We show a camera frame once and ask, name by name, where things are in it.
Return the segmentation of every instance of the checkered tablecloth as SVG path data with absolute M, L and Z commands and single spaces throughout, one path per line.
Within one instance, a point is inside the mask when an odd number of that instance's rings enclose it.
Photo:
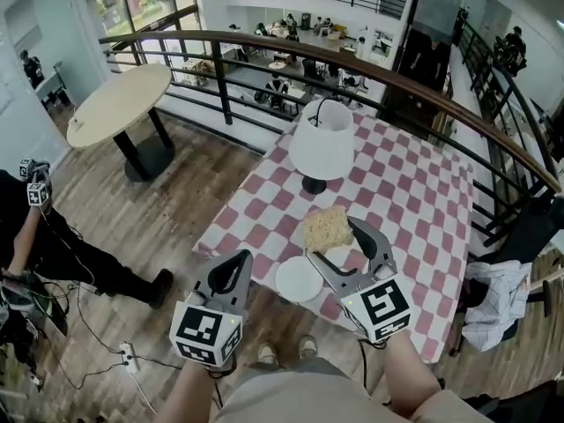
M 303 254 L 301 222 L 318 209 L 344 205 L 350 216 L 381 230 L 408 280 L 414 308 L 412 341 L 426 362 L 436 362 L 454 318 L 470 240 L 471 165 L 404 131 L 369 116 L 354 115 L 355 161 L 344 179 L 312 196 L 288 149 L 293 130 L 280 137 L 234 193 L 195 246 L 218 256 L 249 249 L 253 279 L 276 291 L 276 270 Z M 358 244 L 334 249 L 328 258 L 345 270 L 366 270 Z M 302 304 L 317 315 L 355 330 L 326 286 Z

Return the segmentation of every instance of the sneaker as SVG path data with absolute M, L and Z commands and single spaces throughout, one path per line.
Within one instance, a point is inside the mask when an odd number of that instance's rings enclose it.
M 149 302 L 151 308 L 159 309 L 162 307 L 173 286 L 173 280 L 174 276 L 172 272 L 169 270 L 160 270 L 159 275 L 152 282 L 156 296 Z
M 317 357 L 317 342 L 310 335 L 304 335 L 300 339 L 298 348 L 300 359 L 314 359 Z
M 258 361 L 269 365 L 277 365 L 276 351 L 270 343 L 263 343 L 258 347 Z

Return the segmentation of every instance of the white lampshade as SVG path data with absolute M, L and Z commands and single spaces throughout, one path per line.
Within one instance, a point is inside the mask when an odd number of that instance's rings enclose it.
M 309 118 L 317 114 L 319 125 Z M 351 172 L 354 162 L 353 113 L 334 100 L 314 100 L 303 108 L 292 143 L 290 160 L 302 174 L 333 180 Z

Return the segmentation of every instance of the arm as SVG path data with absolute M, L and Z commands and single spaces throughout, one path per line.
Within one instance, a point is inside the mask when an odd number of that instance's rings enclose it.
M 405 330 L 394 334 L 384 350 L 384 374 L 395 413 L 409 418 L 441 386 L 423 363 Z
M 187 361 L 154 423 L 208 423 L 212 394 L 213 379 L 207 370 Z
M 14 276 L 20 276 L 26 268 L 27 258 L 32 250 L 35 232 L 41 219 L 41 210 L 30 207 L 26 221 L 14 238 L 14 257 L 11 260 L 8 272 Z

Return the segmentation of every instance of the wooden handrail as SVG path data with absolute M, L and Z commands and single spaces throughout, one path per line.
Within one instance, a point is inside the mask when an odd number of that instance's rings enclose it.
M 492 58 L 493 66 L 495 67 L 495 69 L 501 72 L 503 77 L 508 81 L 509 89 L 516 96 L 519 105 L 521 105 L 521 109 L 524 112 L 525 117 L 527 118 L 527 122 L 531 127 L 532 134 L 534 135 L 535 140 L 537 141 L 538 149 L 540 150 L 540 154 L 542 155 L 543 161 L 545 162 L 546 170 L 554 177 L 558 177 L 558 173 L 556 172 L 556 166 L 554 165 L 553 157 L 551 156 L 550 151 L 548 150 L 548 145 L 546 145 L 546 141 L 543 138 L 542 132 L 540 131 L 540 127 L 538 127 L 537 119 L 533 115 L 531 111 L 531 107 L 529 107 L 529 104 L 527 103 L 527 101 L 521 94 L 521 91 L 517 87 L 515 80 L 508 72 L 508 70 L 505 68 L 505 66 L 501 63 L 501 61 L 497 58 L 494 51 L 490 48 L 490 46 L 486 44 L 484 39 L 479 35 L 479 33 L 476 30 L 474 30 L 474 28 L 472 28 L 470 24 L 466 23 L 465 26 L 470 29 L 472 35 L 479 40 L 484 50 Z
M 517 159 L 522 165 L 535 174 L 549 189 L 554 192 L 560 192 L 560 183 L 551 174 L 546 171 L 534 158 L 532 158 L 522 147 L 513 142 L 511 138 L 498 131 L 490 123 L 484 121 L 471 111 L 455 103 L 452 100 L 445 99 L 438 92 L 423 86 L 422 84 L 396 74 L 391 70 L 384 69 L 375 64 L 362 61 L 354 56 L 341 55 L 326 48 L 303 44 L 295 41 L 287 41 L 280 38 L 271 38 L 269 36 L 256 36 L 244 33 L 229 33 L 215 31 L 172 31 L 172 32 L 146 32 L 132 33 L 120 36 L 112 36 L 100 39 L 100 44 L 111 42 L 133 42 L 144 41 L 149 39 L 155 40 L 187 40 L 187 41 L 216 41 L 227 44 L 248 45 L 256 48 L 267 48 L 269 50 L 282 51 L 297 56 L 305 56 L 315 58 L 323 63 L 333 63 L 338 67 L 357 71 L 364 77 L 373 79 L 385 85 L 394 86 L 403 91 L 420 97 L 422 100 L 428 101 L 436 105 L 441 111 L 450 115 L 476 130 L 497 145 L 499 145 L 509 155 Z

